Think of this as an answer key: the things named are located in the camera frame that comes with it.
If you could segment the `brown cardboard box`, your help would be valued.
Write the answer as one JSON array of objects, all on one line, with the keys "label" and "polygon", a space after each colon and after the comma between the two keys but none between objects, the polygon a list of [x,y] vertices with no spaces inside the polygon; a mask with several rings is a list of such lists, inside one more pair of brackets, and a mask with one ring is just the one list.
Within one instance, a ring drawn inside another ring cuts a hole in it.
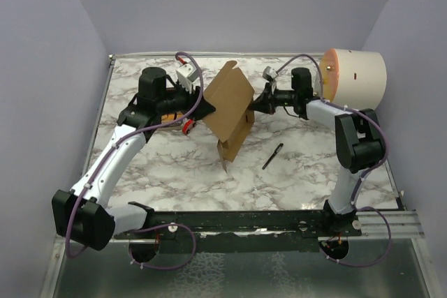
[{"label": "brown cardboard box", "polygon": [[254,124],[254,88],[234,60],[227,61],[204,91],[215,111],[203,119],[217,136],[217,151],[224,171],[233,162]]}]

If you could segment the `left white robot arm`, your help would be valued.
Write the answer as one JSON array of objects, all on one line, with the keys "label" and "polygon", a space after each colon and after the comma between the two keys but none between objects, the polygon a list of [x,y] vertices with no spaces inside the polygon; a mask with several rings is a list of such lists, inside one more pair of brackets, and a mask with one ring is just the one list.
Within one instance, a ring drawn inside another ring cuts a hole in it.
[{"label": "left white robot arm", "polygon": [[177,80],[173,81],[162,68],[143,69],[138,90],[119,113],[105,149],[69,191],[54,194],[52,210],[57,234],[67,242],[76,241],[99,251],[117,234],[132,231],[144,239],[153,233],[149,208],[134,202],[114,210],[107,206],[135,155],[156,129],[169,126],[163,116],[181,112],[185,118],[200,120],[215,111],[203,97],[203,86],[193,86],[195,80],[203,78],[197,65],[181,65],[176,74]]}]

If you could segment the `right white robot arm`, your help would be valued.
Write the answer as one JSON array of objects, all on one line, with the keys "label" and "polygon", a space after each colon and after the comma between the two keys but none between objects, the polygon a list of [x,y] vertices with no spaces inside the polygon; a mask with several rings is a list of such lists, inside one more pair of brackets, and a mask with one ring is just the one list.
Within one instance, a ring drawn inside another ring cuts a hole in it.
[{"label": "right white robot arm", "polygon": [[315,121],[335,132],[340,170],[335,188],[323,205],[321,229],[327,235],[336,236],[354,220],[358,194],[367,175],[386,160],[383,131],[372,109],[358,111],[340,107],[314,95],[309,69],[291,71],[289,90],[277,88],[277,77],[273,68],[265,68],[265,87],[249,109],[274,114],[278,107],[290,107],[296,117]]}]

